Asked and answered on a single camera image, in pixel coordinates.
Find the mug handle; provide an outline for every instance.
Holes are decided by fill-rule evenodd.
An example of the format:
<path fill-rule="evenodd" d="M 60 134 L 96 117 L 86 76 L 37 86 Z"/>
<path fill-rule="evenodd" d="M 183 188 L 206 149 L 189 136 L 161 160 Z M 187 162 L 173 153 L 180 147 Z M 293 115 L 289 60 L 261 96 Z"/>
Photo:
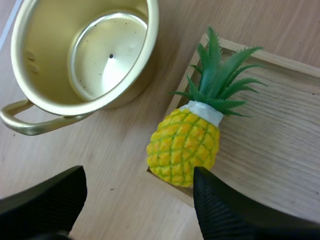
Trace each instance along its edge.
<path fill-rule="evenodd" d="M 53 130 L 74 124 L 93 114 L 88 113 L 79 116 L 63 116 L 54 120 L 40 123 L 28 123 L 14 117 L 16 114 L 31 108 L 33 105 L 34 104 L 29 99 L 11 103 L 1 109 L 0 117 L 8 128 L 24 135 L 34 136 L 45 134 Z"/>

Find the wooden tray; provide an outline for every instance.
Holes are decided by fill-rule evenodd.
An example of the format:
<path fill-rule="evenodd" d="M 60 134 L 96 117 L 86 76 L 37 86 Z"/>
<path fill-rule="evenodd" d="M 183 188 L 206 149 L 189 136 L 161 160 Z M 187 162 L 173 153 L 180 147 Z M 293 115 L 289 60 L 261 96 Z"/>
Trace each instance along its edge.
<path fill-rule="evenodd" d="M 206 34 L 200 42 L 204 46 L 207 44 Z M 245 47 L 225 39 L 220 39 L 220 43 L 222 57 L 230 56 Z M 216 164 L 226 156 L 233 159 L 245 159 L 248 156 L 254 159 L 258 156 L 261 162 L 272 159 L 272 167 L 275 169 L 277 165 L 283 165 L 284 161 L 297 164 L 303 159 L 305 163 L 309 162 L 310 166 L 316 166 L 320 170 L 320 69 L 264 51 L 254 53 L 246 62 L 252 63 L 261 64 L 265 68 L 250 68 L 241 77 L 254 77 L 268 87 L 255 84 L 254 88 L 260 94 L 242 91 L 235 95 L 235 99 L 248 102 L 247 105 L 238 107 L 236 112 L 253 117 L 224 117 L 220 125 L 222 144 Z M 200 65 L 197 52 L 194 53 L 191 64 Z M 177 91 L 188 90 L 187 74 L 195 82 L 200 79 L 200 75 L 189 66 Z M 184 97 L 175 95 L 165 116 L 187 102 Z M 165 183 L 151 173 L 146 161 L 140 174 L 144 181 L 152 181 L 183 202 L 194 206 L 192 188 Z M 283 181 L 277 179 L 277 176 L 278 174 L 273 179 L 275 183 Z"/>

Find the cup rim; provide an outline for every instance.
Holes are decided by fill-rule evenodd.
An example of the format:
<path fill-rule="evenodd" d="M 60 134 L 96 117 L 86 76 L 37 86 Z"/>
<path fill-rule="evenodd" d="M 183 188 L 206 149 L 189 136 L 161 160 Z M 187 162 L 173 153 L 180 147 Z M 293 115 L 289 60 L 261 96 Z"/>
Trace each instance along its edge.
<path fill-rule="evenodd" d="M 109 92 L 92 101 L 73 105 L 61 104 L 48 100 L 39 93 L 33 91 L 26 81 L 24 81 L 24 79 L 28 77 L 27 73 L 24 71 L 24 63 L 21 55 L 23 52 L 23 36 L 26 34 L 28 22 L 38 1 L 39 0 L 25 0 L 23 2 L 13 27 L 11 39 L 11 62 L 16 81 L 26 97 L 37 107 L 46 112 L 61 116 L 78 116 L 92 113 L 107 106 L 117 97 L 119 97 L 139 77 L 140 73 L 143 71 L 147 62 L 149 61 L 158 37 L 158 0 L 146 0 L 148 10 L 148 28 L 141 52 L 128 74 Z"/>

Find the wood grain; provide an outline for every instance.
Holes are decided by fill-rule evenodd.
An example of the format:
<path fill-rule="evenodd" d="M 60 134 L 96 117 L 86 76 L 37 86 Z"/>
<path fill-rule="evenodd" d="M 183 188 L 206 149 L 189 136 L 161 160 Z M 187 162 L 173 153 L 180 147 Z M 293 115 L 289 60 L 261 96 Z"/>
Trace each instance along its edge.
<path fill-rule="evenodd" d="M 264 46 L 267 52 L 320 67 L 318 0 L 159 0 L 159 5 L 160 66 L 153 83 L 135 101 L 35 137 L 15 134 L 0 124 L 1 196 L 27 189 L 74 165 L 84 166 L 88 198 L 72 231 L 77 240 L 188 239 L 185 236 L 201 239 L 194 209 L 156 184 L 141 181 L 138 172 L 150 136 L 171 102 L 167 92 L 177 89 L 208 25 L 224 39 L 247 46 Z M 284 94 L 286 84 L 269 87 L 268 91 L 274 92 L 270 92 L 271 96 L 263 95 L 264 112 L 250 111 L 250 114 L 260 116 L 259 120 L 269 114 L 270 99 Z M 297 84 L 285 94 L 300 94 L 297 87 L 305 84 Z M 0 52 L 0 85 L 0 107 L 24 99 L 12 72 L 10 36 Z M 313 86 L 316 84 L 312 85 L 310 94 L 316 95 L 308 96 L 307 101 L 301 96 L 298 102 L 282 103 L 288 116 L 300 113 L 292 106 L 315 104 L 313 99 L 318 97 L 318 92 L 314 90 L 318 88 Z M 260 144 L 266 143 L 264 148 L 249 144 L 241 148 L 237 141 L 248 142 L 252 132 L 242 129 L 241 139 L 228 135 L 242 121 L 230 118 L 221 128 L 221 151 L 228 149 L 233 154 L 219 156 L 215 174 L 249 197 L 275 208 L 281 206 L 288 212 L 294 207 L 295 214 L 319 220 L 317 211 L 316 215 L 309 214 L 311 209 L 319 207 L 318 165 L 308 160 L 314 154 L 308 150 L 317 145 L 316 141 L 308 140 L 309 136 L 315 139 L 317 134 L 310 132 L 310 125 L 319 124 L 315 122 L 319 116 L 316 110 L 310 108 L 300 124 L 305 134 L 297 136 L 292 129 L 290 135 L 281 137 L 288 145 L 289 140 L 295 140 L 293 146 L 298 148 L 296 158 L 300 160 L 283 158 L 280 165 L 275 164 L 272 156 L 281 156 L 285 149 L 275 151 L 274 142 L 263 142 L 267 129 L 257 135 L 261 136 Z M 33 122 L 53 118 L 36 108 L 20 117 Z M 269 130 L 275 136 L 281 135 L 281 128 Z M 308 142 L 309 147 L 300 149 L 301 142 Z M 256 152 L 243 154 L 248 148 Z"/>

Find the yellow pineapple body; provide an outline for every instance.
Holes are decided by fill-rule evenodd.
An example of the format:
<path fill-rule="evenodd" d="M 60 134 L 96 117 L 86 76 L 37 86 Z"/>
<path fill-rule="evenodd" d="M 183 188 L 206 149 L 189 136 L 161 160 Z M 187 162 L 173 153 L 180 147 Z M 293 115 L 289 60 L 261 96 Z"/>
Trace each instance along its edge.
<path fill-rule="evenodd" d="M 194 167 L 210 170 L 219 150 L 220 131 L 189 109 L 176 109 L 151 136 L 146 148 L 150 170 L 167 183 L 193 185 Z"/>

